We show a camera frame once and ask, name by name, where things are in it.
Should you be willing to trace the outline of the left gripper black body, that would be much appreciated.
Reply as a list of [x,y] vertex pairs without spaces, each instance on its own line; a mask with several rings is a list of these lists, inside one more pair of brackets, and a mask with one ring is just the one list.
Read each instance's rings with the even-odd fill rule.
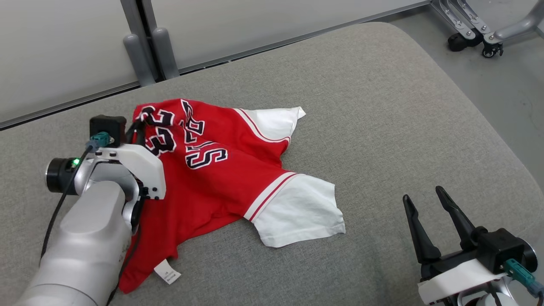
[[136,120],[132,122],[128,131],[126,132],[126,143],[129,145],[145,145],[146,138],[146,127],[148,123],[144,120]]

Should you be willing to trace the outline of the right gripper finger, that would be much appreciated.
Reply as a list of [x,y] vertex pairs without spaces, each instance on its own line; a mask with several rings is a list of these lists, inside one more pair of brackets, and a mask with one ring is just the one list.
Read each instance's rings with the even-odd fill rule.
[[402,201],[418,263],[426,265],[439,260],[442,256],[441,252],[431,242],[429,236],[423,228],[423,225],[420,223],[419,213],[415,208],[410,196],[408,194],[404,194]]
[[477,247],[477,242],[473,238],[473,232],[476,227],[442,186],[436,186],[435,191],[443,209],[449,213],[451,220],[454,223],[460,238],[461,249],[463,251],[475,249]]

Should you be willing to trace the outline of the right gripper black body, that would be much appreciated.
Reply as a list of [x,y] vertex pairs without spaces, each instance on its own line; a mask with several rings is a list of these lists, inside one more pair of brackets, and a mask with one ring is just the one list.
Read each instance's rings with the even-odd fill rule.
[[420,280],[427,281],[466,261],[476,258],[478,243],[473,243],[468,249],[462,249],[447,255],[441,252],[429,238],[420,239]]

